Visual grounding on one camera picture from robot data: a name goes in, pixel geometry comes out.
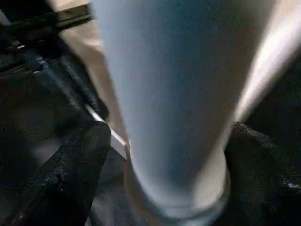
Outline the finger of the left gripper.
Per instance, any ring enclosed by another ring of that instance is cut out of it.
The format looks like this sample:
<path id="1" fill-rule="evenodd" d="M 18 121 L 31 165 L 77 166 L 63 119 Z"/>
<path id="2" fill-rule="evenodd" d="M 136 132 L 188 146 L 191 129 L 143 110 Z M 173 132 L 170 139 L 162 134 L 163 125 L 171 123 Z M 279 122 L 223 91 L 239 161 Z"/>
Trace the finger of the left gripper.
<path id="1" fill-rule="evenodd" d="M 88 71 L 82 61 L 76 56 L 62 56 L 60 65 L 65 69 L 83 100 L 104 120 L 109 116 L 109 110 L 98 96 L 89 77 Z"/>

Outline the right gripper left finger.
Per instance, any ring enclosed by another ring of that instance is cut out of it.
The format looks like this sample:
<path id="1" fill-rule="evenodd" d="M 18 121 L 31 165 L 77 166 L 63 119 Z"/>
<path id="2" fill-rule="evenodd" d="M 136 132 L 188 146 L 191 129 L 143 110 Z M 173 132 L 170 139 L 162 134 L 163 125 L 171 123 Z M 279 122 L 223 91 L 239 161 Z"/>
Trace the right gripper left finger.
<path id="1" fill-rule="evenodd" d="M 72 132 L 30 180 L 25 226 L 83 226 L 110 148 L 109 127 L 99 121 Z"/>

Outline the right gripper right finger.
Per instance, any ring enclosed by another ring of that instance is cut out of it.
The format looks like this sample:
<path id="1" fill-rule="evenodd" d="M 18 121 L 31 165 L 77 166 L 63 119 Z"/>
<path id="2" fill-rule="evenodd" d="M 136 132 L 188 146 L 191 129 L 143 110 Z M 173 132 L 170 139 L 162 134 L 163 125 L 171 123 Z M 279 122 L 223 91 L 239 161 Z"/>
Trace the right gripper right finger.
<path id="1" fill-rule="evenodd" d="M 238 225 L 301 224 L 301 172 L 284 148 L 235 123 L 225 153 Z"/>

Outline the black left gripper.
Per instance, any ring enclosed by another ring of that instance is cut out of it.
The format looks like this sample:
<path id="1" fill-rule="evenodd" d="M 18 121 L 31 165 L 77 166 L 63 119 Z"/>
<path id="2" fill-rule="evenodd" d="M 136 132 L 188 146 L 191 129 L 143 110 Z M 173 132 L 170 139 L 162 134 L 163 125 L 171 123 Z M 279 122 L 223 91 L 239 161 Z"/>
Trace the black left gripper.
<path id="1" fill-rule="evenodd" d="M 67 29 L 91 21 L 89 6 L 55 11 L 52 6 L 0 7 L 0 69 L 19 66 L 27 49 L 61 67 L 85 67 L 78 56 L 60 38 Z"/>

